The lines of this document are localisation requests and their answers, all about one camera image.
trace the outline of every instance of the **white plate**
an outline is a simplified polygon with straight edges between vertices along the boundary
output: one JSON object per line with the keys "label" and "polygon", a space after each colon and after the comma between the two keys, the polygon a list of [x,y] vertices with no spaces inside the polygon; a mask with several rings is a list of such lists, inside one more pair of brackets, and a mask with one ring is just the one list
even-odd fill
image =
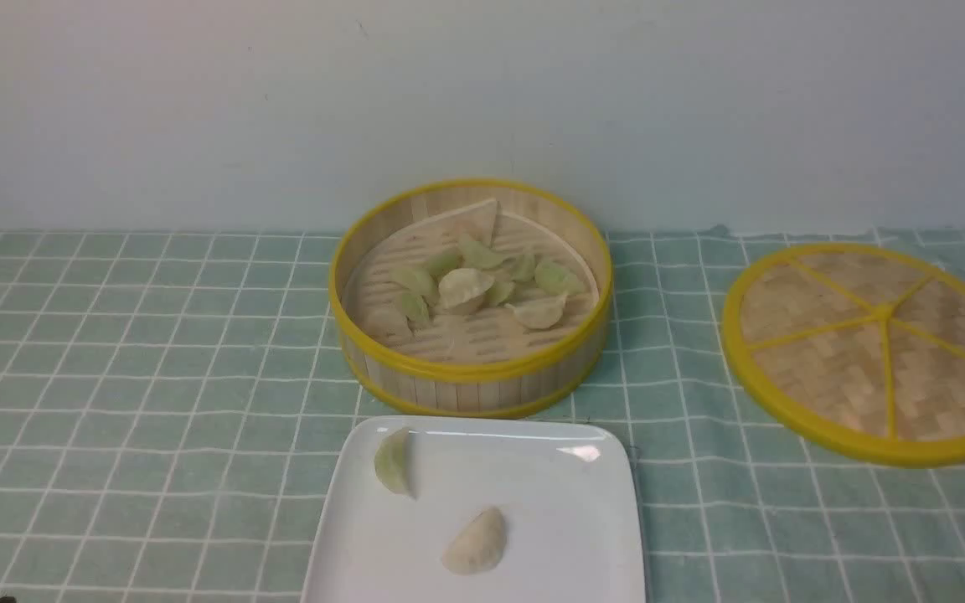
{"label": "white plate", "polygon": [[[415,500],[374,476],[409,426]],[[488,505],[508,523],[497,568],[456,576],[441,553]],[[380,416],[345,441],[302,603],[643,603],[642,539],[624,447],[604,429],[527,420]]]}

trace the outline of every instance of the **bamboo steamer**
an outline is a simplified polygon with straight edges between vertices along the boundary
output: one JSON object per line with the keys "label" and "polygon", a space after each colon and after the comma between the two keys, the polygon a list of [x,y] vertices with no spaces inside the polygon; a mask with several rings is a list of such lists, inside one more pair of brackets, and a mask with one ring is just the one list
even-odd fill
{"label": "bamboo steamer", "polygon": [[[497,252],[556,260],[586,293],[568,298],[562,319],[544,331],[524,328],[502,307],[436,313],[410,338],[365,331],[368,312],[402,291],[390,282],[392,268],[455,247],[466,231]],[[334,253],[329,290],[342,353],[376,398],[413,415],[512,419],[549,407],[590,373],[605,347],[612,260],[594,224],[562,199],[520,183],[452,180],[395,196],[360,219]],[[518,295],[544,294],[525,287]]]}

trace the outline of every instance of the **yellow rim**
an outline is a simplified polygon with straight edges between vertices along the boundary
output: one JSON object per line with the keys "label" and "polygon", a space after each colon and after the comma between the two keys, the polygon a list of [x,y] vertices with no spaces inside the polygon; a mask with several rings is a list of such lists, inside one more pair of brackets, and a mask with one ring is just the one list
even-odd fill
{"label": "yellow rim", "polygon": [[467,383],[467,382],[478,382],[478,381],[503,381],[506,379],[514,379],[520,377],[520,375],[533,373],[539,368],[551,365],[554,362],[558,362],[561,358],[566,356],[575,348],[580,346],[594,332],[597,328],[598,323],[608,320],[606,313],[609,308],[609,301],[612,298],[612,275],[595,275],[595,278],[604,277],[606,279],[604,286],[601,291],[598,291],[598,304],[594,306],[591,314],[587,319],[577,328],[574,332],[568,333],[564,339],[559,340],[553,346],[544,348],[534,354],[524,356],[523,358],[516,358],[513,360],[505,360],[501,363],[485,363],[485,365],[463,365],[463,363],[433,363],[429,360],[424,360],[420,358],[412,358],[412,356],[406,356],[390,350],[383,344],[378,343],[374,339],[367,336],[367,333],[356,326],[351,319],[349,319],[348,314],[345,312],[344,307],[341,306],[341,299],[338,298],[337,294],[337,282],[335,275],[337,275],[338,263],[340,263],[341,255],[344,252],[345,244],[356,234],[357,230],[363,228],[363,225],[370,221],[382,211],[386,210],[387,207],[402,201],[402,199],[409,198],[417,194],[422,194],[436,190],[437,188],[449,188],[449,187],[505,187],[514,188],[514,190],[524,191],[526,193],[531,193],[541,198],[546,198],[547,201],[558,205],[561,209],[568,211],[568,213],[573,214],[573,216],[579,220],[589,232],[594,236],[595,243],[597,243],[605,255],[606,265],[612,265],[612,259],[609,256],[609,245],[606,245],[605,238],[601,237],[601,233],[595,228],[594,224],[578,209],[563,201],[562,198],[548,193],[539,188],[532,188],[526,186],[522,183],[511,183],[506,182],[506,180],[495,180],[486,178],[468,178],[459,180],[444,180],[440,183],[427,184],[425,187],[414,188],[407,192],[403,192],[395,196],[394,198],[388,199],[382,205],[371,209],[367,214],[364,215],[360,221],[357,221],[352,229],[345,233],[345,236],[341,238],[340,243],[338,243],[337,251],[333,253],[333,263],[330,264],[330,274],[328,278],[328,287],[330,290],[330,310],[333,312],[334,320],[337,321],[338,328],[341,329],[341,333],[348,336],[349,339],[359,346],[365,354],[379,360],[381,363],[394,368],[403,374],[412,374],[415,377],[422,377],[424,379],[432,379],[435,381],[447,381],[453,383]]}
{"label": "yellow rim", "polygon": [[[839,286],[838,283],[828,279],[825,275],[821,275],[820,272],[813,271],[812,268],[808,268],[797,260],[801,255],[820,252],[858,252],[865,253],[866,255],[888,257],[889,260],[896,260],[896,262],[914,266],[918,268],[918,270],[926,272],[927,276],[923,278],[918,285],[913,286],[903,296],[897,299],[897,301],[892,302],[891,305],[884,308],[874,308],[868,304],[868,302],[863,301],[863,299],[858,298],[855,294]],[[805,332],[793,333],[787,337],[763,341],[763,343],[758,343],[756,346],[750,346],[750,344],[747,344],[746,341],[743,340],[743,329],[740,325],[740,308],[743,304],[743,296],[762,274],[765,274],[766,271],[769,271],[770,268],[778,263],[790,263],[799,267],[800,270],[808,271],[808,274],[821,280],[824,285],[831,287],[831,289],[834,289],[839,294],[853,299],[855,304],[868,310],[868,316],[828,325],[827,327],[808,329]],[[915,257],[902,255],[901,253],[888,249],[872,247],[872,245],[841,243],[797,245],[797,247],[782,249],[781,251],[772,253],[772,255],[762,257],[761,260],[747,267],[746,270],[743,271],[743,274],[740,274],[740,277],[735,280],[731,290],[728,291],[724,316],[723,319],[721,319],[721,340],[723,340],[724,343],[729,366],[732,367],[732,371],[734,371],[736,377],[738,377],[743,383],[743,386],[746,387],[747,393],[750,393],[766,411],[769,411],[771,415],[775,416],[781,423],[799,432],[799,434],[806,436],[809,440],[821,444],[821,446],[826,446],[829,449],[853,458],[862,459],[862,461],[879,462],[882,463],[882,465],[938,466],[965,461],[965,435],[952,440],[910,442],[866,435],[864,432],[848,429],[836,425],[832,423],[832,421],[825,420],[823,417],[812,412],[812,410],[804,407],[804,405],[797,404],[788,394],[785,394],[774,385],[772,380],[765,374],[765,371],[762,371],[761,368],[758,367],[758,363],[755,362],[753,356],[756,348],[771,346],[771,344],[787,343],[787,341],[815,335],[817,332],[838,331],[841,328],[847,328],[855,324],[877,322],[881,325],[881,328],[886,328],[887,325],[891,325],[912,331],[915,335],[931,340],[937,343],[938,346],[942,346],[949,352],[965,359],[965,351],[962,351],[961,348],[944,343],[930,335],[930,333],[922,332],[920,329],[892,317],[892,312],[895,311],[896,307],[902,302],[906,302],[920,287],[933,279],[941,280],[943,283],[946,283],[947,286],[952,287],[952,289],[958,291],[958,293],[965,297],[965,283],[953,275],[948,274],[948,272],[939,270],[939,268],[932,264],[917,260]],[[885,386],[887,386],[889,390],[889,432],[890,434],[895,434],[895,408],[893,408],[895,407],[895,389],[893,389],[891,382],[891,358],[888,338],[885,337],[882,341],[885,341],[884,350],[882,350],[882,358],[884,358],[885,366]]]}
{"label": "yellow rim", "polygon": [[583,369],[583,373],[579,374],[579,377],[571,380],[566,386],[560,387],[549,396],[544,398],[539,398],[536,401],[529,402],[526,405],[518,405],[518,407],[510,407],[507,409],[498,409],[490,411],[476,411],[476,412],[466,412],[466,411],[446,411],[441,409],[433,409],[428,407],[421,407],[420,405],[412,404],[412,402],[407,401],[402,398],[394,396],[390,392],[386,392],[382,387],[379,387],[375,382],[371,381],[371,378],[363,371],[359,370],[356,363],[353,362],[351,358],[345,356],[346,362],[348,362],[349,369],[352,369],[353,374],[356,375],[356,379],[359,379],[361,385],[363,385],[368,392],[370,392],[375,398],[379,398],[387,405],[391,405],[395,409],[405,413],[405,415],[433,415],[433,416],[463,416],[468,417],[468,419],[522,419],[525,416],[535,415],[536,412],[544,411],[551,405],[555,405],[556,402],[561,401],[565,396],[571,394],[575,387],[578,387],[583,380],[586,379],[586,375],[589,375],[592,370],[594,370],[594,365],[597,364],[598,359],[601,358],[601,348],[594,354],[594,358],[587,363],[586,369]]}

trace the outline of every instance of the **yellow spoke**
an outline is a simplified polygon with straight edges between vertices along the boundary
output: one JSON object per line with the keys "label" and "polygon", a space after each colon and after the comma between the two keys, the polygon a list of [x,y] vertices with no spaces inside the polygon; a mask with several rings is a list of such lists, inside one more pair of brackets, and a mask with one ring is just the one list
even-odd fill
{"label": "yellow spoke", "polygon": [[888,321],[880,323],[881,358],[885,363],[885,392],[888,396],[888,436],[895,439],[895,381],[892,378],[892,344],[888,337]]}
{"label": "yellow spoke", "polygon": [[892,307],[889,308],[889,316],[891,317],[892,312],[896,312],[896,310],[899,309],[900,306],[903,306],[903,302],[906,302],[907,299],[911,299],[912,296],[918,293],[918,291],[921,290],[923,286],[926,286],[927,283],[933,280],[934,278],[936,278],[934,277],[934,275],[925,275],[924,277],[919,279],[918,282],[916,282],[915,285],[911,287],[911,289],[904,291],[904,294],[900,295],[899,299],[896,299],[896,301],[892,302]]}
{"label": "yellow spoke", "polygon": [[814,270],[814,268],[809,267],[807,264],[803,264],[800,262],[800,260],[790,260],[790,262],[792,262],[792,266],[799,268],[800,271],[807,272],[809,277],[820,282],[821,285],[827,286],[828,289],[836,291],[836,293],[843,295],[843,297],[847,297],[850,299],[850,301],[854,302],[855,305],[865,308],[867,312],[874,311],[874,307],[866,302],[863,298],[858,297],[858,295],[855,295],[854,293],[851,293],[851,291],[844,289],[839,285],[838,282],[821,274],[821,272]]}
{"label": "yellow spoke", "polygon": [[895,322],[895,324],[896,324],[897,326],[900,326],[900,327],[903,327],[904,329],[907,329],[908,332],[912,332],[912,333],[914,333],[916,336],[921,337],[922,339],[926,339],[927,341],[931,341],[931,343],[935,343],[935,344],[937,344],[937,346],[942,347],[942,348],[945,348],[945,350],[948,350],[948,351],[951,352],[953,355],[957,355],[959,358],[962,358],[962,359],[965,360],[965,350],[964,350],[964,348],[960,348],[960,347],[958,347],[958,346],[954,346],[954,344],[952,344],[952,343],[947,343],[947,341],[945,341],[945,340],[943,340],[943,339],[940,339],[938,336],[933,335],[933,333],[931,333],[931,332],[926,332],[926,331],[922,331],[922,329],[916,327],[915,325],[912,325],[912,324],[910,324],[910,323],[901,321],[900,319],[896,319],[896,317],[893,317],[893,319],[891,319],[891,320],[892,320],[892,322]]}
{"label": "yellow spoke", "polygon": [[815,335],[820,335],[823,332],[831,331],[841,331],[844,328],[851,328],[853,326],[858,326],[860,324],[866,324],[877,320],[877,317],[870,314],[866,317],[857,317],[857,319],[851,319],[849,321],[841,321],[839,323],[826,324],[821,326],[815,326],[813,328],[805,329],[805,331],[792,332],[788,335],[774,337],[773,339],[767,339],[765,341],[759,341],[759,343],[748,344],[748,350],[755,352],[761,350],[762,348],[772,348],[774,346],[782,346],[785,343],[792,343],[792,341],[797,341],[800,339],[805,339]]}

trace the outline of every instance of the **jiaozi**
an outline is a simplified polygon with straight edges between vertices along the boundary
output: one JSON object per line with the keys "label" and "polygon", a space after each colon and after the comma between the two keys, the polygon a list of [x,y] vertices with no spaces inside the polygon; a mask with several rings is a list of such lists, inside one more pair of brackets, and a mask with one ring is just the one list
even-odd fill
{"label": "jiaozi", "polygon": [[524,304],[513,306],[505,304],[506,308],[513,310],[516,321],[527,328],[543,329],[549,328],[560,320],[564,314],[564,305],[567,302],[568,294],[562,293],[556,297],[543,297],[525,301]]}
{"label": "jiaozi", "polygon": [[534,253],[528,252],[524,253],[524,255],[518,255],[513,262],[513,267],[509,270],[509,274],[512,275],[513,280],[516,282],[528,282],[531,280],[531,278],[535,276]]}
{"label": "jiaozi", "polygon": [[486,305],[490,308],[501,306],[513,295],[516,290],[516,283],[510,280],[502,280],[493,283],[493,286],[486,291]]}
{"label": "jiaozi", "polygon": [[575,295],[586,291],[583,281],[575,275],[575,272],[568,270],[554,260],[542,260],[535,267],[535,283],[539,289],[546,291],[550,295],[567,293]]}
{"label": "jiaozi", "polygon": [[430,326],[430,307],[426,305],[422,296],[413,291],[402,291],[397,296],[397,309],[407,320],[419,326]]}
{"label": "jiaozi", "polygon": [[426,268],[434,282],[441,282],[444,275],[458,266],[460,266],[460,252],[453,248],[436,253],[422,263],[422,267]]}
{"label": "jiaozi", "polygon": [[406,290],[418,293],[426,301],[437,298],[437,287],[434,286],[434,279],[430,277],[430,272],[426,268],[409,264],[397,266],[390,271],[390,280],[403,286]]}
{"label": "jiaozi", "polygon": [[464,264],[484,271],[497,268],[508,259],[508,256],[493,251],[467,234],[461,234],[457,238],[457,248],[464,255]]}
{"label": "jiaozi", "polygon": [[364,331],[372,338],[385,338],[392,335],[398,339],[412,339],[412,329],[403,312],[390,306],[379,306],[368,312],[364,320]]}
{"label": "jiaozi", "polygon": [[492,570],[505,554],[506,530],[501,511],[486,508],[452,540],[441,555],[441,564],[460,576]]}
{"label": "jiaozi", "polygon": [[486,291],[493,286],[493,276],[475,268],[457,268],[441,279],[440,309],[451,314],[470,314],[486,301]]}
{"label": "jiaozi", "polygon": [[374,453],[374,475],[395,495],[413,497],[407,468],[409,434],[410,429],[402,427],[379,443],[379,450]]}

